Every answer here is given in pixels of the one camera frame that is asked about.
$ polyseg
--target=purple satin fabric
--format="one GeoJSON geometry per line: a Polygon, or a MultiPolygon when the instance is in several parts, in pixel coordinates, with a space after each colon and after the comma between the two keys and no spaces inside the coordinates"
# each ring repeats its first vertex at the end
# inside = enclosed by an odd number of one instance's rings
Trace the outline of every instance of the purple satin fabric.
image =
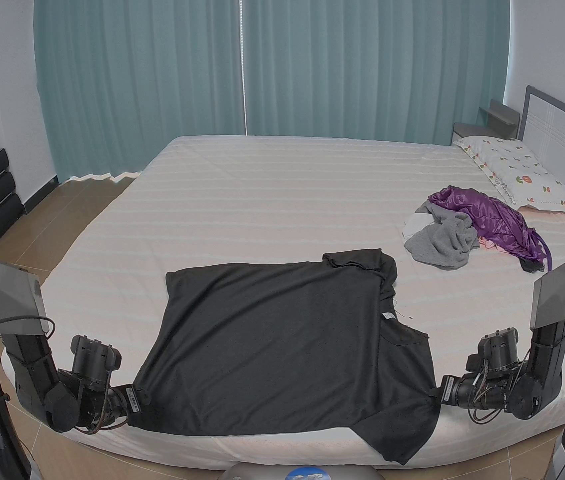
{"type": "Polygon", "coordinates": [[[473,188],[449,185],[429,196],[429,202],[447,210],[466,213],[471,217],[479,237],[492,240],[518,258],[532,261],[547,258],[548,270],[551,270],[550,251],[545,246],[547,254],[543,252],[543,239],[534,228],[527,227],[525,218],[519,212],[502,201],[473,188]]]}

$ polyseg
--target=bed sheet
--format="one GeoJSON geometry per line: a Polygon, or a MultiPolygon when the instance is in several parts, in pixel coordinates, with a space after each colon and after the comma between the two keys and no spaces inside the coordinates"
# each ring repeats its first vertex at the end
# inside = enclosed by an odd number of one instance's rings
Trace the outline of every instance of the bed sheet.
{"type": "MultiPolygon", "coordinates": [[[[498,251],[471,252],[469,264],[443,271],[404,249],[404,221],[431,193],[453,184],[500,197],[456,146],[383,141],[255,136],[182,137],[77,238],[42,287],[57,367],[70,369],[75,334],[122,353],[114,385],[130,383],[153,345],[167,293],[165,273],[224,262],[319,261],[325,252],[382,248],[397,261],[396,306],[405,324],[426,332],[436,378],[462,374],[481,336],[517,327],[527,350],[532,288],[498,251]]],[[[565,261],[565,214],[523,209],[565,261]]],[[[7,357],[3,364],[13,375],[7,357]]],[[[430,440],[407,467],[468,460],[565,421],[560,396],[529,421],[501,414],[478,426],[444,406],[430,440]]],[[[264,464],[371,464],[394,467],[349,428],[267,436],[172,436],[138,428],[71,439],[144,460],[223,469],[264,464]]]]}

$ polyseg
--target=gray towel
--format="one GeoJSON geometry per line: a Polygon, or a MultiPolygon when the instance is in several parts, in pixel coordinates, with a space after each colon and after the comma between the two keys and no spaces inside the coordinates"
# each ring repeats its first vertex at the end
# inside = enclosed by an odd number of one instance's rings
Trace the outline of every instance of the gray towel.
{"type": "Polygon", "coordinates": [[[405,242],[414,260],[455,270],[467,263],[470,251],[480,247],[478,233],[466,213],[454,212],[425,201],[416,210],[431,213],[434,223],[405,242]]]}

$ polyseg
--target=floral print pillow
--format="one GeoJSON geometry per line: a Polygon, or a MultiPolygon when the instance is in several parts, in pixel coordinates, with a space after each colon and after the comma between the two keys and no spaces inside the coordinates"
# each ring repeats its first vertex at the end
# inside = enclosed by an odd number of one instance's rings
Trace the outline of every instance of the floral print pillow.
{"type": "Polygon", "coordinates": [[[565,185],[522,142],[472,136],[458,138],[454,144],[476,162],[513,209],[531,206],[565,212],[565,185]]]}

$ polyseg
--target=black baseboard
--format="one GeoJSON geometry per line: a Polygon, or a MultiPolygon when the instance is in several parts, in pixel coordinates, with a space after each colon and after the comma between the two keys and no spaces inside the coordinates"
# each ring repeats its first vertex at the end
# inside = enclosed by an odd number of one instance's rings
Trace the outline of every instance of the black baseboard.
{"type": "Polygon", "coordinates": [[[38,206],[38,203],[45,199],[51,192],[53,192],[54,188],[56,188],[60,183],[58,183],[58,177],[54,176],[52,179],[47,181],[38,192],[36,192],[33,196],[31,196],[27,201],[24,203],[24,212],[31,213],[31,210],[38,206]]]}

